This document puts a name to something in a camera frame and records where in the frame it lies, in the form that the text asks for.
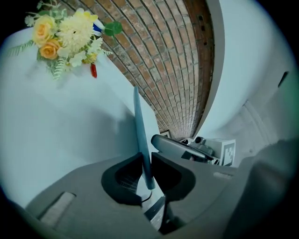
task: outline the red brick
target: red brick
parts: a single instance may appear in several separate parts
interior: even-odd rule
[[[155,107],[157,110],[161,110],[161,106],[160,106],[160,105],[154,105],[154,107]]]
[[[167,2],[167,5],[170,8],[170,11],[172,12],[174,20],[177,23],[177,26],[178,27],[183,26],[184,22],[183,22],[181,13],[178,11],[178,8],[177,8],[177,5],[176,5],[175,1],[174,0],[166,0],[166,2]]]
[[[162,98],[164,100],[166,100],[168,97],[167,97],[167,93],[166,93],[166,91],[164,89],[163,82],[162,81],[157,82],[157,86],[158,86],[158,89],[159,89],[159,91],[161,93]]]
[[[171,86],[172,86],[172,89],[173,89],[173,93],[175,95],[177,95],[178,94],[178,83],[176,81],[176,78],[175,78],[174,74],[170,75],[169,79],[170,79],[170,83],[171,83]]]
[[[152,77],[153,77],[153,79],[154,79],[155,82],[161,80],[160,74],[159,74],[159,72],[157,71],[156,68],[150,69],[150,73],[151,73],[151,75],[152,75]]]
[[[158,50],[160,52],[164,52],[165,46],[156,26],[154,24],[148,25],[148,29],[158,47]]]
[[[154,88],[154,89],[152,90],[152,92],[153,92],[154,96],[156,97],[156,99],[158,99],[158,98],[161,97],[159,91],[157,90],[157,88]]]
[[[146,83],[148,84],[148,86],[151,88],[151,89],[154,89],[155,88],[155,83],[154,83],[154,80],[149,77],[149,78],[144,78],[144,80],[146,81]]]
[[[182,69],[186,68],[187,65],[186,65],[185,55],[181,54],[181,55],[178,56],[178,58],[179,58],[179,62],[181,64],[181,68]]]
[[[116,65],[116,67],[122,72],[122,74],[124,74],[127,69],[126,67],[119,61],[118,58],[116,58],[114,61],[113,61],[114,65]]]
[[[171,58],[171,61],[172,61],[174,71],[177,72],[178,70],[180,70],[180,66],[179,66],[179,63],[178,63],[177,52],[176,52],[175,49],[172,49],[172,50],[170,50],[169,53],[170,53],[170,58]]]
[[[137,50],[139,51],[139,54],[141,55],[142,59],[144,60],[146,66],[148,68],[151,68],[154,66],[152,59],[150,58],[149,54],[147,53],[147,50],[145,49],[141,39],[134,35],[131,37],[131,40],[133,44],[136,46]]]
[[[198,68],[198,64],[195,64],[194,65],[194,86],[198,84],[199,84],[199,68]]]
[[[80,6],[79,0],[68,0],[67,3],[74,9],[77,9]]]
[[[107,14],[104,12],[102,6],[99,5],[99,4],[94,4],[90,9],[92,10],[92,12],[94,14],[98,15],[98,17],[99,17],[100,20],[102,20],[105,17],[107,17]]]
[[[168,99],[165,100],[164,103],[165,103],[166,107],[170,107],[170,101]]]
[[[111,3],[110,0],[97,0],[114,19],[119,19],[121,17],[120,11]]]
[[[171,62],[170,61],[165,61],[164,64],[165,64],[166,70],[168,72],[168,75],[172,74],[173,73],[173,68],[172,68]]]
[[[86,6],[91,7],[95,4],[94,0],[81,0]]]
[[[137,52],[135,51],[135,49],[130,49],[127,51],[129,57],[131,58],[131,60],[135,63],[135,64],[139,64],[140,63],[140,58],[137,54]]]
[[[181,40],[180,40],[180,37],[178,34],[177,26],[176,26],[174,20],[167,21],[167,24],[170,27],[172,38],[175,42],[178,53],[179,54],[183,53],[183,46],[182,46],[182,43],[181,43]]]
[[[145,89],[148,85],[146,84],[142,75],[139,75],[135,78],[136,82],[141,86],[141,88]]]
[[[144,64],[139,65],[138,69],[141,72],[145,81],[149,81],[149,79],[151,79],[150,74],[149,74],[147,68],[144,66]]]
[[[187,69],[182,70],[182,75],[183,75],[183,81],[184,81],[184,88],[187,89],[187,88],[189,88],[188,70]]]
[[[168,10],[168,7],[166,6],[166,4],[164,2],[158,3],[157,6],[160,9],[160,11],[162,12],[163,17],[166,20],[171,18],[170,11]]]
[[[172,88],[171,88],[171,85],[169,83],[165,84],[164,86],[165,86],[167,94],[172,92]]]
[[[189,72],[189,84],[194,84],[194,72],[190,71]]]
[[[137,12],[146,25],[153,22],[151,16],[144,8],[138,9]]]
[[[159,13],[154,2],[152,0],[143,0],[143,2],[146,5],[146,7],[149,9],[149,12],[151,13],[152,17],[154,18],[155,22],[157,23],[160,31],[164,32],[167,29],[167,27],[166,27],[165,21],[163,20],[163,17]]]
[[[161,52],[161,57],[163,61],[169,60],[168,51]]]
[[[150,53],[152,56],[155,56],[155,55],[158,54],[157,49],[156,49],[156,46],[155,46],[155,44],[154,44],[154,42],[153,42],[152,39],[148,39],[148,40],[146,40],[144,43],[145,43],[147,49],[149,50],[149,53]]]
[[[190,50],[190,46],[186,45],[186,46],[184,46],[184,49],[185,49],[187,65],[191,65],[192,64],[192,52]]]
[[[122,6],[126,5],[126,0],[113,0],[113,2],[114,2],[118,7],[122,7]]]
[[[193,64],[198,63],[198,54],[197,54],[197,50],[192,51],[192,57],[193,57]]]
[[[178,8],[179,8],[181,14],[182,15],[187,15],[188,12],[187,12],[187,9],[186,9],[186,6],[185,6],[183,0],[176,0],[176,3],[178,5]]]
[[[127,34],[127,35],[131,35],[134,33],[134,30],[132,29],[132,27],[129,25],[128,21],[126,19],[120,19],[119,22],[122,25],[122,29],[123,31]]]
[[[123,33],[116,34],[115,37],[124,49],[127,49],[129,46],[131,46],[130,42],[127,40]]]
[[[113,61],[115,59],[115,55],[114,54],[110,54],[107,57],[110,59],[110,61]]]
[[[150,99],[150,101],[152,102],[152,104],[158,104],[155,96],[153,95],[153,93],[151,92],[151,90],[149,88],[144,89],[145,94],[147,95],[147,97]]]
[[[177,82],[178,82],[178,88],[179,89],[184,87],[184,83],[183,83],[182,77],[177,78]]]
[[[167,83],[168,82],[167,72],[164,69],[161,58],[160,57],[154,58],[154,62],[155,62],[156,67],[160,73],[161,79],[163,80],[164,83]]]
[[[140,0],[129,0],[134,8],[142,7]]]
[[[170,49],[170,48],[172,48],[174,46],[172,38],[171,38],[169,32],[163,33],[163,38],[164,38],[164,41],[165,41],[165,44],[166,44],[167,48]]]
[[[194,37],[194,32],[193,32],[193,27],[191,23],[186,24],[190,44],[191,44],[191,49],[194,50],[196,49],[196,42],[195,42],[195,37]]]
[[[186,28],[185,27],[181,27],[178,30],[179,30],[179,33],[180,33],[181,38],[183,40],[183,44],[189,44],[189,39],[188,39]]]
[[[131,24],[136,29],[136,32],[140,35],[142,39],[145,39],[149,36],[147,31],[145,30],[145,26],[142,24],[135,12],[129,6],[124,6],[122,8],[122,12],[130,20]]]

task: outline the green leaf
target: green leaf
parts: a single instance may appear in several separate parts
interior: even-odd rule
[[[108,36],[113,36],[115,34],[119,34],[122,31],[122,25],[118,21],[109,22],[105,25],[104,32]]]
[[[41,16],[43,16],[43,15],[50,15],[50,11],[40,11],[40,12],[37,13],[37,14],[39,14],[39,15],[41,15]]]
[[[63,9],[63,10],[61,11],[61,15],[62,15],[63,17],[67,17],[66,8]]]
[[[56,64],[54,72],[53,72],[54,80],[58,80],[60,78],[61,74],[64,72],[65,63],[66,63],[66,58],[64,58],[64,57],[60,57],[57,60],[57,64]]]
[[[119,34],[122,31],[122,25],[119,21],[114,21],[114,28],[113,28],[113,32],[114,34]]]
[[[105,31],[105,34],[108,35],[108,36],[113,36],[114,35],[113,30],[111,30],[111,29],[105,28],[104,31]]]
[[[37,61],[43,61],[45,58],[42,57],[41,53],[39,52],[39,50],[37,51],[37,55],[36,55],[36,60]]]
[[[24,51],[28,47],[31,47],[33,44],[34,44],[34,42],[32,40],[30,40],[24,44],[19,45],[19,46],[12,47],[8,50],[7,56],[17,56],[17,55],[19,55],[20,52]]]

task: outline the black object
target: black object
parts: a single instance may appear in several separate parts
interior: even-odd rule
[[[188,144],[188,140],[183,140],[181,143],[183,143],[183,144]]]
[[[152,153],[151,163],[154,178],[165,194],[167,202],[185,198],[194,188],[196,179],[190,170],[158,153]]]
[[[141,197],[136,195],[138,180],[142,174],[142,153],[107,169],[101,179],[105,192],[120,204],[141,206]]]
[[[204,141],[203,137],[196,137],[196,139],[195,139],[195,143],[197,143],[197,144],[202,143],[203,141]]]
[[[152,153],[152,170],[167,202],[183,199],[194,188],[195,176],[190,170],[157,153]],[[141,175],[142,154],[137,153],[107,169],[102,175],[101,183],[105,192],[116,202],[141,206],[141,197],[136,195]]]

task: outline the brick wall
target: brick wall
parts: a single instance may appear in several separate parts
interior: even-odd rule
[[[213,69],[213,34],[205,2],[60,2],[69,13],[82,7],[97,14],[102,22],[122,23],[117,42],[103,36],[105,47],[114,53],[109,58],[132,85],[139,87],[156,114],[160,132],[170,130],[176,139],[193,136],[206,104]]]

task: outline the artificial flower bouquet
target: artificial flower bouquet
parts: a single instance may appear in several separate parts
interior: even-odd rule
[[[92,75],[96,78],[94,65],[97,55],[101,52],[107,56],[112,54],[101,48],[103,39],[101,33],[115,38],[115,34],[122,31],[119,22],[114,21],[105,26],[98,20],[97,15],[79,8],[74,15],[68,16],[66,9],[59,9],[60,3],[50,0],[49,3],[40,1],[37,9],[43,6],[47,10],[25,18],[27,26],[33,26],[32,39],[27,43],[13,47],[8,55],[18,55],[27,47],[38,46],[37,60],[44,61],[55,80],[59,79],[64,71],[82,63],[91,64]]]

